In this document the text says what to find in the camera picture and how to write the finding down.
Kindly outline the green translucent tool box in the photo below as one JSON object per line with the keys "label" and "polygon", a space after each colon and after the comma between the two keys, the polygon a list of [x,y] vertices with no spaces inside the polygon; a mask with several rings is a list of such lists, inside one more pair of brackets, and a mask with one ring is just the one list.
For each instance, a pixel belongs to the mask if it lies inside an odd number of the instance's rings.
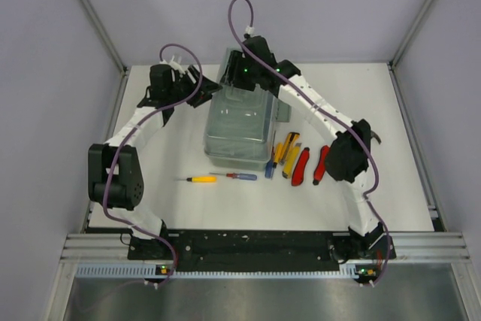
{"label": "green translucent tool box", "polygon": [[263,171],[271,158],[274,130],[291,119],[292,109],[257,86],[249,91],[233,86],[239,49],[228,48],[217,80],[204,130],[204,153],[215,167]]}

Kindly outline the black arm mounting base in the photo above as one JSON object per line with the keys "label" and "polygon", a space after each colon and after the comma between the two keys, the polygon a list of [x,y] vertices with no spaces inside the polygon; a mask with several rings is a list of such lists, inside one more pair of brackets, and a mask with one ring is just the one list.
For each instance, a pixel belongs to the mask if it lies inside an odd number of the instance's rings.
{"label": "black arm mounting base", "polygon": [[247,231],[170,229],[168,245],[132,237],[128,258],[177,259],[184,272],[336,271],[343,263],[395,259],[393,241],[380,229],[363,238],[352,231]]}

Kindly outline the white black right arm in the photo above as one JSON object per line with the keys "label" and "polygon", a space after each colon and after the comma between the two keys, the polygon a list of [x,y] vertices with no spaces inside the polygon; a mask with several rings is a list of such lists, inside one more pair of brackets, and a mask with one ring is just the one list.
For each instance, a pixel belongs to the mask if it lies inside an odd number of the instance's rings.
{"label": "white black right arm", "polygon": [[373,132],[369,122],[352,120],[331,106],[296,65],[287,59],[276,60],[268,42],[260,35],[246,37],[239,49],[231,51],[225,82],[246,91],[261,88],[269,92],[303,114],[328,142],[329,150],[322,164],[342,187],[351,249],[362,258],[374,253],[387,227],[369,199],[377,186],[367,186],[368,173],[379,174],[371,155]]}

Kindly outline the yellow black utility knife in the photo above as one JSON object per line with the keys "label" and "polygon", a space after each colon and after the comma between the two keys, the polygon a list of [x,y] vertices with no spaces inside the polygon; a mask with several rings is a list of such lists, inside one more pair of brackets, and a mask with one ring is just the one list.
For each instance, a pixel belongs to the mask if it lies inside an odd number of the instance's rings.
{"label": "yellow black utility knife", "polygon": [[287,156],[289,155],[289,152],[291,151],[294,143],[298,140],[299,137],[300,137],[300,134],[298,132],[290,132],[286,136],[286,139],[283,143],[283,146],[281,148],[281,153],[280,153],[279,163],[281,165],[285,163]]}

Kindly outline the red utility knife left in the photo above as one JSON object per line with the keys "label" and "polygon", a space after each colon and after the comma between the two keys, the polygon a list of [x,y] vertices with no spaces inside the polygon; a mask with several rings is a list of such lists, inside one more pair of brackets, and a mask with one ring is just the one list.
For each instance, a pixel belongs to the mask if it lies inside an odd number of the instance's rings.
{"label": "red utility knife left", "polygon": [[295,165],[294,171],[292,172],[291,185],[300,186],[304,182],[304,173],[307,163],[310,158],[310,148],[305,147],[298,157],[298,161]]}

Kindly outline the red utility knife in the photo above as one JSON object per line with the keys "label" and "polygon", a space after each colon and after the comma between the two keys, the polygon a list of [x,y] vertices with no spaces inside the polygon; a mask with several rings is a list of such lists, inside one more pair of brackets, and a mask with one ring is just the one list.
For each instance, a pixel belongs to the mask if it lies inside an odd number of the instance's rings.
{"label": "red utility knife", "polygon": [[298,157],[298,161],[295,165],[294,171],[292,172],[291,185],[300,186],[304,182],[304,173],[307,163],[310,158],[310,148],[305,147]]}
{"label": "red utility knife", "polygon": [[313,185],[317,186],[320,184],[321,180],[325,174],[325,158],[328,155],[330,147],[328,145],[323,146],[319,152],[319,161],[313,172]]}

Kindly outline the red utility knife right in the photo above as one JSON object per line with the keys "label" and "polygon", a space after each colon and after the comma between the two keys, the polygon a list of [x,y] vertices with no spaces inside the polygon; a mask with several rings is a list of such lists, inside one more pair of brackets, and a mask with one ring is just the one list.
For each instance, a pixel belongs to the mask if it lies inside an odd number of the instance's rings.
{"label": "red utility knife right", "polygon": [[325,158],[328,155],[330,147],[328,145],[323,146],[319,152],[319,161],[313,172],[313,185],[317,186],[320,184],[321,180],[325,174]]}

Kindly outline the yellow handled screwdriver upper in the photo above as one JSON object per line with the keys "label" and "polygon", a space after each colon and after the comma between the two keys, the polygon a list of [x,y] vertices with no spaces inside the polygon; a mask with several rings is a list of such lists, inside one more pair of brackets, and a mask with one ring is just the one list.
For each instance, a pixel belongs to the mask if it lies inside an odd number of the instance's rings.
{"label": "yellow handled screwdriver upper", "polygon": [[274,151],[273,168],[276,168],[283,156],[283,143],[278,143]]}

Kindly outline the yellow handled screwdriver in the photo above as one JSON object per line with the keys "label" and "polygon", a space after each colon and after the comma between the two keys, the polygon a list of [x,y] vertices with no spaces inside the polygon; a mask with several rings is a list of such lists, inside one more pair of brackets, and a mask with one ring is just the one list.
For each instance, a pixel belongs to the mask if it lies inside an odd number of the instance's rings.
{"label": "yellow handled screwdriver", "polygon": [[283,156],[283,143],[278,143],[274,151],[273,168],[276,168]]}
{"label": "yellow handled screwdriver", "polygon": [[179,178],[179,181],[186,181],[189,183],[215,183],[217,182],[216,176],[194,176],[194,177],[185,177]]}

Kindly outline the blue handled screwdriver lower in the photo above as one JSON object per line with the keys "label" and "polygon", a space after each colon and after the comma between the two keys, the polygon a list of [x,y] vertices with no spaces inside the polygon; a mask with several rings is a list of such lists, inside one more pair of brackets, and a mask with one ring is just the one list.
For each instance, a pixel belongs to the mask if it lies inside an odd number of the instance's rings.
{"label": "blue handled screwdriver lower", "polygon": [[217,173],[211,172],[212,175],[228,177],[231,179],[238,179],[238,180],[248,180],[248,181],[256,181],[257,175],[256,174],[247,174],[247,173]]}

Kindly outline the blue handled screwdriver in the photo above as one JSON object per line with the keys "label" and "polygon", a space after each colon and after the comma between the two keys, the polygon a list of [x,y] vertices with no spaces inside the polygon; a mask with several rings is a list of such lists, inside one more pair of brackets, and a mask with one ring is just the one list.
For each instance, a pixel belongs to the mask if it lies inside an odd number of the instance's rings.
{"label": "blue handled screwdriver", "polygon": [[238,179],[238,180],[248,180],[248,181],[256,181],[257,175],[256,174],[247,174],[247,173],[217,173],[211,172],[212,175],[228,177],[231,179]]}
{"label": "blue handled screwdriver", "polygon": [[276,141],[275,141],[275,138],[276,138],[276,132],[274,132],[274,135],[273,135],[273,144],[272,144],[272,148],[271,148],[271,157],[268,161],[268,163],[266,164],[266,167],[265,167],[265,178],[266,179],[271,179],[272,178],[272,174],[273,174],[273,165],[274,165],[274,156],[275,156],[275,150],[276,150]]}

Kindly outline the blue handled screwdriver upper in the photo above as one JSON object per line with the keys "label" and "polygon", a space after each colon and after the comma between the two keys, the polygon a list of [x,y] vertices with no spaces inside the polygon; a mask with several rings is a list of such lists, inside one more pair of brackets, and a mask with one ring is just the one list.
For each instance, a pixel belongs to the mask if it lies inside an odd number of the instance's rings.
{"label": "blue handled screwdriver upper", "polygon": [[272,178],[272,174],[273,174],[273,165],[274,165],[274,156],[275,156],[275,150],[276,150],[276,141],[275,141],[275,138],[276,138],[276,132],[274,132],[274,135],[273,135],[273,144],[272,144],[272,148],[271,148],[271,157],[268,161],[268,163],[266,164],[266,167],[265,167],[265,178],[266,179],[271,179]]}

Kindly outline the aluminium frame post right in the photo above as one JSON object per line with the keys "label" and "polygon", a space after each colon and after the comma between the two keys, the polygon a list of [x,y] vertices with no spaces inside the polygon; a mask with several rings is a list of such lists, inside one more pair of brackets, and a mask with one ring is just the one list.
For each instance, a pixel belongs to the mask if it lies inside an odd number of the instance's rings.
{"label": "aluminium frame post right", "polygon": [[416,16],[401,39],[394,56],[389,61],[389,66],[392,70],[396,69],[405,57],[405,54],[410,49],[410,46],[416,39],[418,33],[421,31],[437,1],[438,0],[424,0],[422,2],[421,8],[416,13]]}

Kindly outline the aluminium frame post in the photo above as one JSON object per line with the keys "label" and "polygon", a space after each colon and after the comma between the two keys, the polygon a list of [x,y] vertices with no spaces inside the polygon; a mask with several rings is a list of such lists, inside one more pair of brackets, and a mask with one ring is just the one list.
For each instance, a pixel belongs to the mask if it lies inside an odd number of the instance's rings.
{"label": "aluminium frame post", "polygon": [[90,0],[78,0],[83,12],[86,15],[90,25],[92,26],[98,40],[101,42],[104,50],[107,52],[113,64],[116,66],[120,74],[125,74],[127,66],[122,61],[119,52],[116,50],[111,37],[107,33],[103,22],[101,21],[95,7]]}
{"label": "aluminium frame post", "polygon": [[422,2],[421,8],[416,13],[416,16],[401,39],[394,56],[389,61],[389,66],[392,70],[396,69],[405,57],[405,54],[410,49],[410,46],[416,39],[418,33],[421,31],[437,1],[438,0],[424,0]]}

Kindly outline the aluminium frame post left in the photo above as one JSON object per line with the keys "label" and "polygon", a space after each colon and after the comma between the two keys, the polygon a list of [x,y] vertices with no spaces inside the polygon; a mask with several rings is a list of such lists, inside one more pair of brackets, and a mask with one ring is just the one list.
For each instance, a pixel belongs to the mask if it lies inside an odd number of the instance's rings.
{"label": "aluminium frame post left", "polygon": [[107,52],[113,64],[116,66],[120,74],[125,74],[127,66],[122,61],[119,52],[116,50],[111,37],[107,33],[103,22],[101,21],[95,7],[90,0],[78,0],[83,12],[86,15],[90,25],[92,26],[98,40],[101,42],[104,50]]}

